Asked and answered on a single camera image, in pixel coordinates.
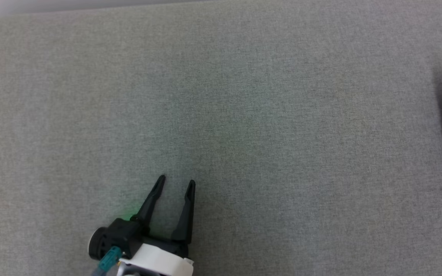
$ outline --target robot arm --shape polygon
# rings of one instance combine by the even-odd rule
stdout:
[[[194,180],[190,181],[185,193],[182,215],[172,237],[162,239],[149,235],[149,222],[165,179],[164,175],[158,178],[139,212],[130,220],[116,218],[108,227],[100,227],[95,231],[88,246],[88,254],[92,259],[103,262],[111,249],[119,248],[121,264],[117,276],[192,275],[193,261],[188,258],[188,244],[192,238]]]

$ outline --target gray felt table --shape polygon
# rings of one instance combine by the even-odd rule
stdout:
[[[162,173],[196,276],[442,275],[442,2],[0,18],[0,275],[90,274]]]

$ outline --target gray fabric surface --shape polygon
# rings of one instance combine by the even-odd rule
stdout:
[[[162,173],[196,276],[442,275],[442,3],[0,18],[0,275],[91,273]]]

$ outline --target teal cable connector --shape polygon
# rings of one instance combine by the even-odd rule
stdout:
[[[122,257],[122,250],[117,246],[112,246],[110,250],[105,254],[102,258],[98,267],[103,271],[109,271],[112,266],[119,262],[119,259]]]
[[[122,257],[122,250],[117,246],[112,246],[105,256],[100,260],[97,269],[93,271],[93,276],[104,276],[107,272],[119,262]]]

